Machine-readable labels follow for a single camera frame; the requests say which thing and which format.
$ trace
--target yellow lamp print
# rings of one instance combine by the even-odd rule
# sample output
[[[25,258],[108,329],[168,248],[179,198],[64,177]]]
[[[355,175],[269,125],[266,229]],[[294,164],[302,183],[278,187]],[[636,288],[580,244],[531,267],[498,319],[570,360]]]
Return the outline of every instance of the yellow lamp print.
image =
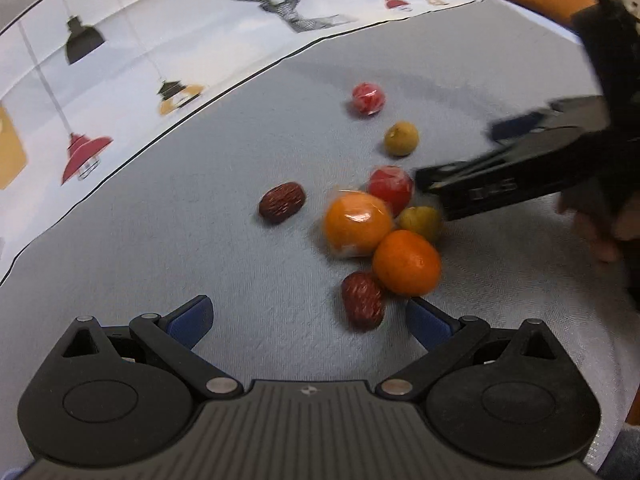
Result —
[[[0,189],[6,189],[26,165],[27,154],[11,117],[0,103]]]
[[[178,108],[182,108],[198,97],[204,86],[183,85],[180,81],[163,81],[158,95],[162,97],[160,115],[167,115]]]

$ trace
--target red tomato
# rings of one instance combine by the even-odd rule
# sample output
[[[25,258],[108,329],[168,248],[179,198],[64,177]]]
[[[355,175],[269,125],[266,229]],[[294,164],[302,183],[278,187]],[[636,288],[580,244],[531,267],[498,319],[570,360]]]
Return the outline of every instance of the red tomato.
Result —
[[[367,191],[389,205],[393,216],[398,216],[411,200],[414,181],[397,166],[382,166],[371,173]]]
[[[354,108],[363,115],[377,114],[386,102],[385,93],[375,83],[360,83],[351,97]]]

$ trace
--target plastic wrap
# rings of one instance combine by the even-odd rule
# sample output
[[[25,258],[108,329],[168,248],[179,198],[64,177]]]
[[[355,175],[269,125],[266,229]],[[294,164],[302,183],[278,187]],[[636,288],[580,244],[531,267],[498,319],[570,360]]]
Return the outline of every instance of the plastic wrap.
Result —
[[[339,191],[322,222],[331,252],[341,258],[370,256],[393,228],[385,202],[362,191]]]
[[[363,115],[377,114],[385,102],[385,93],[375,83],[360,83],[351,92],[353,107]]]
[[[369,176],[367,192],[383,200],[396,217],[411,201],[414,181],[397,166],[380,166]]]

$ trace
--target orange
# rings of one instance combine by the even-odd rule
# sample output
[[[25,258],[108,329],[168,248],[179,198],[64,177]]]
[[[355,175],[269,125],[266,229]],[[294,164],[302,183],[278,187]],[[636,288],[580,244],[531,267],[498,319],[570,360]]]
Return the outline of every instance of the orange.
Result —
[[[391,292],[423,296],[440,280],[440,255],[420,235],[411,231],[389,234],[373,255],[373,272]]]
[[[394,228],[382,200],[361,191],[345,191],[329,206],[322,229],[337,256],[368,256]]]

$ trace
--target table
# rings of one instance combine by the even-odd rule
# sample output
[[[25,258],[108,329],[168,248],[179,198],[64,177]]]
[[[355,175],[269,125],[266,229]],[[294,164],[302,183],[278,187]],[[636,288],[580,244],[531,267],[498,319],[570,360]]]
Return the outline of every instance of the table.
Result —
[[[362,80],[388,95],[370,120],[345,106]],[[375,332],[348,330],[337,287],[361,263],[327,256],[318,231],[327,196],[388,163],[380,140],[397,120],[422,131],[400,162],[410,169],[484,151],[491,120],[591,92],[579,46],[487,0],[322,41],[214,102],[31,243],[0,287],[0,470],[27,462],[18,398],[80,314],[122,324],[207,294],[216,319],[195,351],[245,384],[375,383],[417,358],[400,303]],[[258,200],[287,180],[303,184],[308,202],[267,228]],[[591,263],[552,203],[450,224],[444,277],[429,299],[494,326],[545,320],[601,403],[586,459],[597,468],[640,381],[640,320],[622,276]]]

